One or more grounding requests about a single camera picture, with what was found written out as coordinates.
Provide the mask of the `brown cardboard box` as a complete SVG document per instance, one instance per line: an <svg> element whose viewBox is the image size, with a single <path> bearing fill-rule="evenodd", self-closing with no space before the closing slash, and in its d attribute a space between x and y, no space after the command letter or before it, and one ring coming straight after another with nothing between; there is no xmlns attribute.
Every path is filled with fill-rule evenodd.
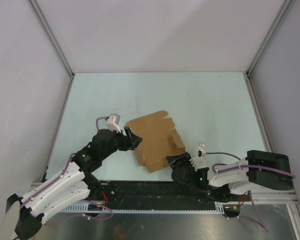
<svg viewBox="0 0 300 240"><path fill-rule="evenodd" d="M128 121L125 124L133 134L142 138L134 150L139 166L153 173L169 166L166 157L186 152L175 123L168 112L161 110Z"/></svg>

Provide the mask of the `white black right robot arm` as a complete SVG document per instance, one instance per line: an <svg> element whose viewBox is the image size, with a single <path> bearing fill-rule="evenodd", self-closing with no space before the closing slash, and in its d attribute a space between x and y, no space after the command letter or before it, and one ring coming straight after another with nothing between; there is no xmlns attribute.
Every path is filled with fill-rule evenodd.
<svg viewBox="0 0 300 240"><path fill-rule="evenodd" d="M211 197L232 201L246 192L266 188L274 191L294 189L288 156L279 153L249 150L246 157L235 157L236 162L205 166L209 152L197 150L197 157L188 152L167 156L174 182Z"/></svg>

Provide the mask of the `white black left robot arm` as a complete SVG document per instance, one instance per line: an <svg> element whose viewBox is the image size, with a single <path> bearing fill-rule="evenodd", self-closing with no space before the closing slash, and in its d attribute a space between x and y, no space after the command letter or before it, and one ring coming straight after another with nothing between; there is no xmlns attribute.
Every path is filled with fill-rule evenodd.
<svg viewBox="0 0 300 240"><path fill-rule="evenodd" d="M93 172L113 153L133 151L142 141L128 126L120 131L101 129L85 147L69 156L56 175L23 196L11 195L6 207L20 204L16 239L30 239L52 216L78 201L97 199L103 187Z"/></svg>

